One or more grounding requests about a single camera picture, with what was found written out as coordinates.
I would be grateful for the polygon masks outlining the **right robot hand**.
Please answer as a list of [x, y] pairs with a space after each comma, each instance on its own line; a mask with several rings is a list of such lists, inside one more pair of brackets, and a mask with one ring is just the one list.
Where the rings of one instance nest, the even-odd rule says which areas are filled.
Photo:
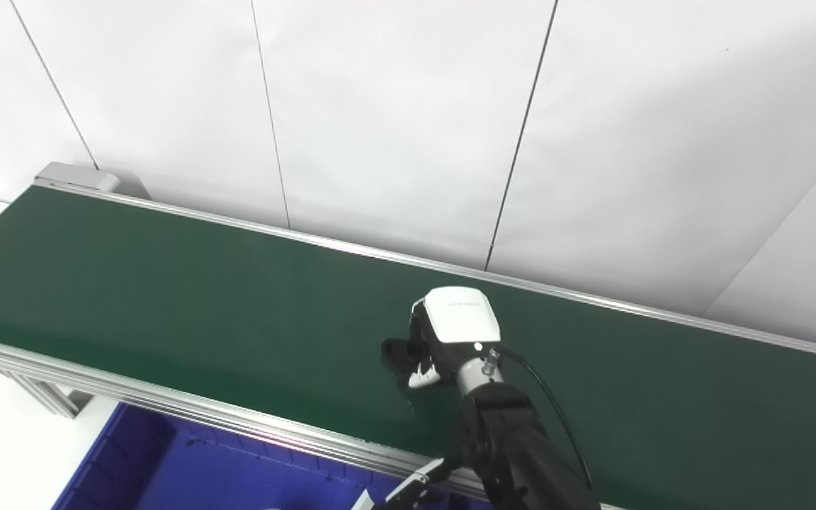
[[463, 396], [481, 385], [502, 383], [497, 346], [501, 327], [478, 288], [433, 288], [412, 307], [410, 390], [454, 383]]

